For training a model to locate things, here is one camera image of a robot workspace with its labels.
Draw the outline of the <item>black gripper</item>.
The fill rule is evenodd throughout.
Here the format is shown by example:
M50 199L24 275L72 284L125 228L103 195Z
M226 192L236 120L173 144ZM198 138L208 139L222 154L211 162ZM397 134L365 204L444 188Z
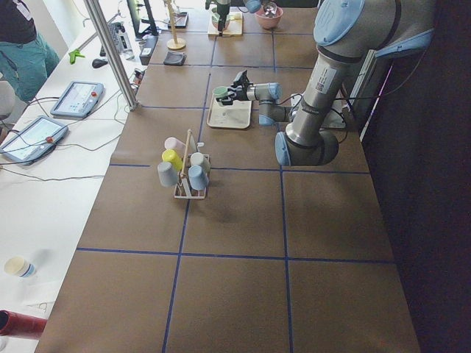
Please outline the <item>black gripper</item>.
M219 105L232 105L234 101L256 101L256 85L250 84L247 88L221 87L222 93L228 93L229 96L218 97L216 101Z

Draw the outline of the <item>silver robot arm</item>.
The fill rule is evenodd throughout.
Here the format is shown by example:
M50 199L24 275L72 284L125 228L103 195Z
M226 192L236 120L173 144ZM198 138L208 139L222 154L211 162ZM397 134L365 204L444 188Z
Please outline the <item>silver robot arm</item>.
M220 105L258 101L261 124L287 124L275 137L280 165L326 165L337 155L339 142L322 123L349 67L369 50L376 57L402 57L426 49L435 10L435 1L323 1L314 22L318 55L297 108L278 104L277 83L254 85L244 71L231 86L217 87L214 97Z
M261 1L244 1L244 5L250 13L256 13L261 8ZM216 13L219 15L217 30L219 36L222 36L230 13L230 0L216 0Z

